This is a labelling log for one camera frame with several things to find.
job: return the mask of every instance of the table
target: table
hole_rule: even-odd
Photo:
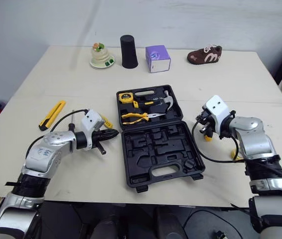
[[[5,182],[17,179],[29,144],[42,135],[37,125],[59,100],[67,103],[57,119],[72,109],[92,108],[119,129],[115,93],[146,86],[170,84],[190,128],[205,101],[213,94],[220,95],[237,115],[264,121],[266,133],[282,158],[282,94],[256,53],[224,51],[217,64],[194,66],[186,63],[188,50],[169,50],[170,71],[150,74],[144,49],[137,49],[139,66],[131,70],[120,66],[119,48],[110,51],[117,64],[105,70],[89,66],[88,47],[52,46],[37,63],[0,115],[0,196],[11,190],[4,186]],[[75,117],[77,127],[81,117]],[[64,120],[57,129],[65,130],[68,123]],[[205,142],[197,133],[196,140],[205,154],[218,159],[228,159],[234,148],[229,139],[220,142],[214,137],[212,142]],[[167,180],[151,184],[148,192],[137,194],[125,181],[121,137],[118,135],[103,146],[106,155],[97,149],[77,150],[63,158],[48,186],[46,199],[213,207],[229,207],[233,203],[247,207],[253,195],[243,164],[206,160],[202,180]]]

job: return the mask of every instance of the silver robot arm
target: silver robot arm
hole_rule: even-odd
[[[262,239],[282,238],[282,177],[273,171],[282,173],[282,168],[263,122],[254,117],[235,117],[236,112],[230,112],[219,96],[213,96],[202,108],[196,118],[204,125],[201,133],[211,137],[215,132],[221,139],[233,136],[239,140],[251,191],[258,194],[249,199],[254,229]]]
[[[115,129],[99,130],[103,124],[104,120],[97,112],[87,110],[81,121],[83,131],[50,132],[31,148],[18,181],[6,184],[13,186],[13,190],[7,194],[0,208],[0,234],[14,239],[36,237],[41,227],[38,209],[44,202],[47,186],[61,159],[74,149],[81,148],[90,150],[97,147],[105,154],[100,141],[118,135]]]

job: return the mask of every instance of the yellow-handled pliers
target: yellow-handled pliers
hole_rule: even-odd
[[[163,116],[165,114],[158,114],[158,113],[154,113],[154,114],[148,114],[148,113],[143,113],[143,114],[138,114],[138,113],[128,113],[125,115],[121,115],[122,119],[126,119],[129,117],[140,117],[140,119],[133,121],[133,122],[124,122],[123,124],[134,124],[134,123],[138,123],[141,120],[145,120],[145,121],[149,121],[150,118],[155,118],[158,116]]]

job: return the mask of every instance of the purple box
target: purple box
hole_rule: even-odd
[[[146,47],[145,56],[151,73],[170,69],[171,58],[164,45]]]

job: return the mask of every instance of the tool case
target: tool case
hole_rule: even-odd
[[[166,97],[164,91],[173,97],[173,105],[167,111],[169,103],[161,102],[146,105],[146,102],[157,102]],[[123,103],[119,100],[122,93],[132,93],[133,100],[142,108],[136,108],[133,103]],[[123,130],[122,145],[125,164],[126,182],[136,188],[138,193],[148,191],[148,185],[178,177],[190,176],[193,180],[202,179],[205,165],[192,141],[187,124],[182,121],[183,113],[169,85],[125,90],[116,93],[118,115]],[[149,121],[130,117],[122,119],[128,113],[166,113],[150,118]],[[154,176],[153,170],[174,166],[176,172]]]

